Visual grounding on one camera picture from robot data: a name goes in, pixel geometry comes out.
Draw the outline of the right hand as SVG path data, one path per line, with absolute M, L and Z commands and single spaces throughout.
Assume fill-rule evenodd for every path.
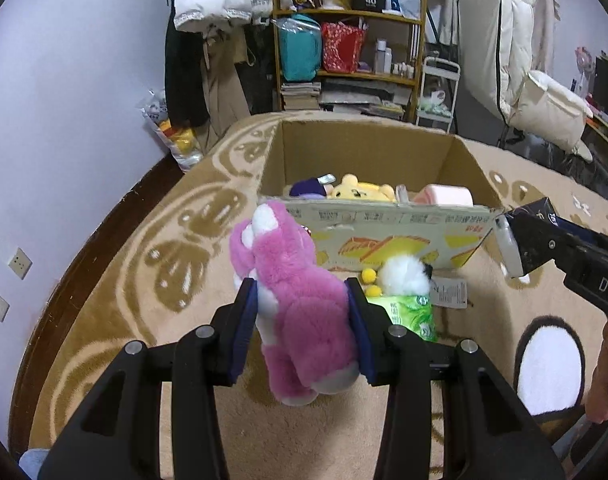
M 585 414 L 594 424 L 608 420 L 608 320 L 602 331 L 601 348 L 587 393 Z

